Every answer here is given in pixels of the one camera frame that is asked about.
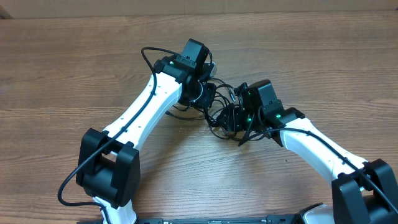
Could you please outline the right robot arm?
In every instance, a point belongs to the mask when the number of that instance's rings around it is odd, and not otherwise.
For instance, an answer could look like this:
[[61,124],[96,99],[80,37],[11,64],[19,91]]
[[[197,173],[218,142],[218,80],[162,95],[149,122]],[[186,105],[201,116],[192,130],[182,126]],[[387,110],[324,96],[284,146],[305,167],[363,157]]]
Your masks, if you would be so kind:
[[397,181],[382,159],[369,162],[339,146],[296,108],[284,108],[269,80],[234,88],[223,83],[238,103],[223,108],[216,124],[239,144],[273,139],[300,156],[330,185],[332,204],[317,203],[291,223],[397,223]]

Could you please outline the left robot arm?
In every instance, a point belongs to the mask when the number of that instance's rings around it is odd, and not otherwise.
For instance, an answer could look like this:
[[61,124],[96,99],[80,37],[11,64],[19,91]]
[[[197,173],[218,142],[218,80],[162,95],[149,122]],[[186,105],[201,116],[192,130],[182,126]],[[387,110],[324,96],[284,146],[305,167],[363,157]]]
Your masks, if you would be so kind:
[[150,64],[150,80],[132,105],[102,131],[83,135],[77,168],[70,174],[99,207],[101,223],[137,223],[132,198],[141,179],[140,150],[161,117],[176,103],[208,111],[216,72],[208,47],[189,39],[181,53]]

